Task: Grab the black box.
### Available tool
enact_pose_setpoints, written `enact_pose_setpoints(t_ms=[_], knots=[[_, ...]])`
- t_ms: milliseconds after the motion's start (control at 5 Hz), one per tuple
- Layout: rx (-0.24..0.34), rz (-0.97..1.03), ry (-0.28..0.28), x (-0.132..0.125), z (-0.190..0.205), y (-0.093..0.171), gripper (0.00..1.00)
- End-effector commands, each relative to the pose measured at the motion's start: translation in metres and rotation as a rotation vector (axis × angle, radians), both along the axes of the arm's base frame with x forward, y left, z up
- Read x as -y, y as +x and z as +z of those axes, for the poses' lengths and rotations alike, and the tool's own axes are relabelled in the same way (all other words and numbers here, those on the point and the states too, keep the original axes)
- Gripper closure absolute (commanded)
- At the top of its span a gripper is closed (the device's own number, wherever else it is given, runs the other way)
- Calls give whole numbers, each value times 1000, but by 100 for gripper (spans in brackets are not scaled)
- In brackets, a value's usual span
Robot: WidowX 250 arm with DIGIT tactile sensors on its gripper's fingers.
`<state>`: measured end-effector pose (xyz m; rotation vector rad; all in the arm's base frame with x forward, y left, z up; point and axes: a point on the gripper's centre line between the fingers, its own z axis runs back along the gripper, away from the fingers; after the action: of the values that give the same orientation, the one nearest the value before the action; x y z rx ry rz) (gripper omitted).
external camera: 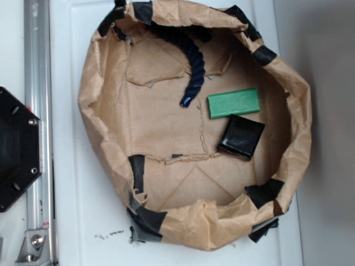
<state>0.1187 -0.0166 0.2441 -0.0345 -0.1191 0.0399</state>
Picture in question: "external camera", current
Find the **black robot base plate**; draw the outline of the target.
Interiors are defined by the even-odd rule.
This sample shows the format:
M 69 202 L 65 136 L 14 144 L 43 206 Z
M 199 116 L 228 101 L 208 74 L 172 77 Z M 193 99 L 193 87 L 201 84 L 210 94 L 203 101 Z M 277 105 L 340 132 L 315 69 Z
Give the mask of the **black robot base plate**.
M 1 212 L 41 174 L 40 119 L 1 87 Z

